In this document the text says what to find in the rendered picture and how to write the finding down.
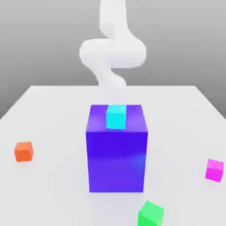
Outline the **small cyan cube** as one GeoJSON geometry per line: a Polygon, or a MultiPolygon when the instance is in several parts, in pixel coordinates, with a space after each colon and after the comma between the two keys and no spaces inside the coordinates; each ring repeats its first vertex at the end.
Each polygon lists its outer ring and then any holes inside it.
{"type": "Polygon", "coordinates": [[[106,111],[106,128],[125,129],[126,105],[108,105],[106,111]]]}

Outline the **small orange cube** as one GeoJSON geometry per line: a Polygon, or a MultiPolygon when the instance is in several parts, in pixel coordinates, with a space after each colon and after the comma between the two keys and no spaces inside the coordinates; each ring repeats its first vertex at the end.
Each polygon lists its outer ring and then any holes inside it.
{"type": "Polygon", "coordinates": [[[34,151],[31,142],[19,142],[14,149],[15,159],[17,162],[31,161],[34,151]]]}

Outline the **small green cube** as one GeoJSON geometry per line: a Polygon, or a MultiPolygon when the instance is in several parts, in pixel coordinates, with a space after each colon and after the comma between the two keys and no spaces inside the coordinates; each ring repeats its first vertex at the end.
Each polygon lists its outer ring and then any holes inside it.
{"type": "Polygon", "coordinates": [[[137,226],[161,226],[164,217],[164,208],[146,201],[138,213],[137,226]]]}

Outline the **small magenta cube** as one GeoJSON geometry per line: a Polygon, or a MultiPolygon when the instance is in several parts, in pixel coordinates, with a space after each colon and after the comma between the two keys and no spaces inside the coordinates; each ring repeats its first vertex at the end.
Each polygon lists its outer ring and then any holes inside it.
{"type": "Polygon", "coordinates": [[[208,180],[221,182],[224,171],[224,163],[209,159],[207,163],[207,169],[205,178],[208,180]]]}

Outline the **large purple box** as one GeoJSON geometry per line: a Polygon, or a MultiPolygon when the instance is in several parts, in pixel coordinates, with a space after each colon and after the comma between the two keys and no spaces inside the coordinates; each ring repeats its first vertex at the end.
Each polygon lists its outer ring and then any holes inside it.
{"type": "Polygon", "coordinates": [[[106,128],[107,105],[91,105],[86,129],[90,192],[143,192],[148,129],[141,105],[124,130],[106,128]]]}

